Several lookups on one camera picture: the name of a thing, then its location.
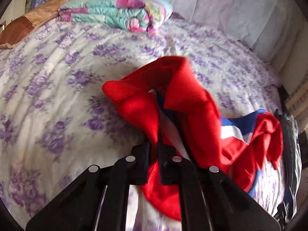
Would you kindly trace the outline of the purple floral white bedsheet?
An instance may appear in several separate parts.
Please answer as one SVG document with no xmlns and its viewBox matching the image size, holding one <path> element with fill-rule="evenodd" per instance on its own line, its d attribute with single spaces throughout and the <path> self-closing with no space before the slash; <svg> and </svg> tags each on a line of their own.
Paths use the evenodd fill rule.
<svg viewBox="0 0 308 231">
<path fill-rule="evenodd" d="M 183 19 L 155 34 L 53 19 L 1 50 L 1 200 L 21 227 L 89 165 L 112 165 L 143 141 L 101 88 L 166 55 L 190 59 L 224 117 L 281 107 L 269 64 Z"/>
</svg>

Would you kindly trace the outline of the red pants with blue-white stripes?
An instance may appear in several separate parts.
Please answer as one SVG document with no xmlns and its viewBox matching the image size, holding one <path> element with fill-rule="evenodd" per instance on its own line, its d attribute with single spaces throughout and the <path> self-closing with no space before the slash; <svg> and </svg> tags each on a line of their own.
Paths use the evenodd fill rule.
<svg viewBox="0 0 308 231">
<path fill-rule="evenodd" d="M 278 119 L 266 110 L 239 118 L 222 117 L 185 57 L 161 57 L 121 80 L 106 82 L 102 90 L 118 113 L 143 131 L 153 146 L 162 133 L 163 142 L 183 154 L 171 125 L 160 127 L 164 115 L 157 95 L 163 96 L 163 107 L 175 113 L 197 165 L 216 166 L 246 192 L 254 189 L 265 161 L 274 169 L 279 167 L 284 144 Z"/>
</svg>

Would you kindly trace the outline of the brown orange pillow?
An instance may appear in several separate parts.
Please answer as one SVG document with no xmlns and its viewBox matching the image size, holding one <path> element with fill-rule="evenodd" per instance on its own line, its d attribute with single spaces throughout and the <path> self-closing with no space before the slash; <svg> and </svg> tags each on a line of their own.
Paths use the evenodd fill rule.
<svg viewBox="0 0 308 231">
<path fill-rule="evenodd" d="M 1 49 L 13 49 L 36 28 L 59 15 L 59 8 L 70 0 L 48 0 L 13 20 L 1 33 Z"/>
</svg>

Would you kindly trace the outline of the folded colourful turquoise pink quilt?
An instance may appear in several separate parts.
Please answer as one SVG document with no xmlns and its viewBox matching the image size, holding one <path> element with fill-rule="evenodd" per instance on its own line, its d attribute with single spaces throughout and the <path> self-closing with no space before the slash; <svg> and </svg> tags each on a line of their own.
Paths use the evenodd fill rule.
<svg viewBox="0 0 308 231">
<path fill-rule="evenodd" d="M 160 28 L 172 12 L 166 0 L 70 0 L 59 8 L 62 21 L 100 23 L 147 33 Z"/>
</svg>

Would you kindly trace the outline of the lavender grey headboard cover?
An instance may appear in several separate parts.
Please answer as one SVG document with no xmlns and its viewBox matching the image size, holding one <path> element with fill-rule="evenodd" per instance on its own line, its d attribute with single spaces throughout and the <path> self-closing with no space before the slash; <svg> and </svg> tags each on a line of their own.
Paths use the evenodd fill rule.
<svg viewBox="0 0 308 231">
<path fill-rule="evenodd" d="M 184 19 L 219 28 L 278 70 L 307 25 L 295 0 L 167 1 Z"/>
</svg>

